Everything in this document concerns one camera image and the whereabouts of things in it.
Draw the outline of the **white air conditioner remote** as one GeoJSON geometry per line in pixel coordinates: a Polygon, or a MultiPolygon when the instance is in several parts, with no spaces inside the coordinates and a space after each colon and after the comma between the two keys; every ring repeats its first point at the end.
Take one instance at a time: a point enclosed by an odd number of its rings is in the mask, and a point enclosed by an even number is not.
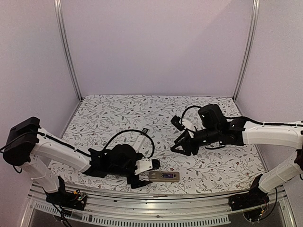
{"type": "Polygon", "coordinates": [[[152,182],[179,182],[180,180],[179,172],[151,171],[148,177],[152,182]]]}

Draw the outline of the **black battery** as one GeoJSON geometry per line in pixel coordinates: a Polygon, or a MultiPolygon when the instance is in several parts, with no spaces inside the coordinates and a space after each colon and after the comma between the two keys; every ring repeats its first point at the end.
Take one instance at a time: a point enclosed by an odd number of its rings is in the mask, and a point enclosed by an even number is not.
{"type": "Polygon", "coordinates": [[[162,178],[174,178],[174,174],[165,174],[165,173],[163,173],[163,174],[161,174],[161,177],[162,178]]]}

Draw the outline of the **long white remote control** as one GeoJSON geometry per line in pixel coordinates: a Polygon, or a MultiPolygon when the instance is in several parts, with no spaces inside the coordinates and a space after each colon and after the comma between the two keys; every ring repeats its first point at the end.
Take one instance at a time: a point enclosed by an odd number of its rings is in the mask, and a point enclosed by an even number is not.
{"type": "Polygon", "coordinates": [[[147,128],[143,128],[142,132],[139,133],[139,136],[137,137],[137,140],[134,143],[134,149],[135,149],[135,151],[138,152],[141,149],[141,147],[143,146],[144,141],[146,139],[146,136],[144,134],[147,134],[148,131],[149,130],[147,128]]]}

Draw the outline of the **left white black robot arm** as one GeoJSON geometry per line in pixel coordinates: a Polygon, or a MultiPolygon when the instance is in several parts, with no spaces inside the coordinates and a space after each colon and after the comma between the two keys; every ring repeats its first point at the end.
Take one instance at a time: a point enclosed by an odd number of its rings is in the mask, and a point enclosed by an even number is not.
{"type": "Polygon", "coordinates": [[[60,205],[70,202],[70,194],[63,189],[62,179],[53,177],[40,157],[68,165],[88,176],[126,177],[133,189],[150,184],[150,181],[140,180],[140,173],[160,167],[158,160],[146,158],[128,144],[101,151],[92,148],[81,150],[48,133],[36,117],[30,117],[12,127],[6,145],[0,151],[8,164],[28,172],[47,193],[52,193],[52,198],[60,205]]]}

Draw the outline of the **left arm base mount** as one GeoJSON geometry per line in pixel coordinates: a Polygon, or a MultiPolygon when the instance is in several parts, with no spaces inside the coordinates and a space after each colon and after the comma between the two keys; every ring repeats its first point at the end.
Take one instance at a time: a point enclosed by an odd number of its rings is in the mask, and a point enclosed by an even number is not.
{"type": "Polygon", "coordinates": [[[55,192],[45,192],[48,203],[61,207],[83,211],[87,202],[87,194],[79,189],[73,192],[66,191],[64,180],[58,176],[59,187],[55,192]]]}

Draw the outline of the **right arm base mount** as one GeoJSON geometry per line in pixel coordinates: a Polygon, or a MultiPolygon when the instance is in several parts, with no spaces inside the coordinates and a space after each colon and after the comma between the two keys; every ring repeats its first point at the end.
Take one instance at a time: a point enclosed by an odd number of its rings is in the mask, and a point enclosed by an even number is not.
{"type": "Polygon", "coordinates": [[[246,193],[238,193],[228,198],[228,204],[232,211],[259,206],[268,202],[268,193],[261,191],[257,186],[252,187],[246,193]]]}

